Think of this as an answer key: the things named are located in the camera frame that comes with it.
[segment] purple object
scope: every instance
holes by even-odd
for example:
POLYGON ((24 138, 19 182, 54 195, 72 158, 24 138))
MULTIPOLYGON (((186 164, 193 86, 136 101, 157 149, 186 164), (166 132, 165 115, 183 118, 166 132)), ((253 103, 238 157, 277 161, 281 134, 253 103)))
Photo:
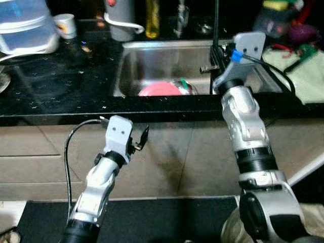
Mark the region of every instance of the purple object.
POLYGON ((302 24, 290 26, 288 38, 291 44, 300 46, 301 44, 320 40, 320 35, 314 26, 302 24))

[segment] metal bracket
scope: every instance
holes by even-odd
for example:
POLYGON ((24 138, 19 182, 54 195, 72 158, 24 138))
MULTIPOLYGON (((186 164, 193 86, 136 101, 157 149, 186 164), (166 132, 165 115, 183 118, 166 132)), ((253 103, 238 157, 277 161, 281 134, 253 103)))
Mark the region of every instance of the metal bracket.
POLYGON ((112 116, 107 127, 104 153, 117 152, 129 164, 131 156, 128 154, 128 143, 131 139, 132 129, 133 123, 130 120, 118 115, 112 116))
MULTIPOLYGON (((261 59, 265 42, 265 34, 262 32, 239 33, 234 37, 235 48, 246 55, 261 59)), ((239 63, 230 61, 223 74, 213 82, 213 93, 218 93, 218 87, 232 79, 246 81, 247 75, 256 64, 250 60, 242 59, 239 63)))

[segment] cabinet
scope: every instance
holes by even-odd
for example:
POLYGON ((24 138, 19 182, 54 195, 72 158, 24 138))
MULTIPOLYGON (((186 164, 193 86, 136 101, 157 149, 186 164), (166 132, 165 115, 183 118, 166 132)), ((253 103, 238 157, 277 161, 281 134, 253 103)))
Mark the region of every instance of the cabinet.
MULTIPOLYGON (((146 124, 135 124, 139 141, 146 124)), ((74 126, 0 128, 0 199, 66 200, 64 142, 74 126)), ((292 177, 324 152, 323 119, 278 120, 268 128, 278 166, 292 177)), ((72 196, 105 145, 100 125, 72 138, 72 196)), ((111 198, 239 194, 238 168, 223 121, 151 123, 149 140, 120 171, 111 198)))

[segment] pink bowl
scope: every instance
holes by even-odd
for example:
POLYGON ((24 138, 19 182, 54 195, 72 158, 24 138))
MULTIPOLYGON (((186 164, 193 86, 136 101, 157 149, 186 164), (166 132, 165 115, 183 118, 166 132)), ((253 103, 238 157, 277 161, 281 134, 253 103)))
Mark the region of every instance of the pink bowl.
POLYGON ((182 95, 179 89, 168 82, 157 82, 141 90, 139 96, 172 96, 182 95))

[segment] yellow bottle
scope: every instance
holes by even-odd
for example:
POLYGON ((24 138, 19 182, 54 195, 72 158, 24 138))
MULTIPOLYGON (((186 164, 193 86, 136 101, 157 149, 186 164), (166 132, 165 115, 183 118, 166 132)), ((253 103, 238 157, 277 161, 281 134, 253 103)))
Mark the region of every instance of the yellow bottle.
POLYGON ((146 36, 157 38, 160 33, 158 0, 146 0, 146 36))

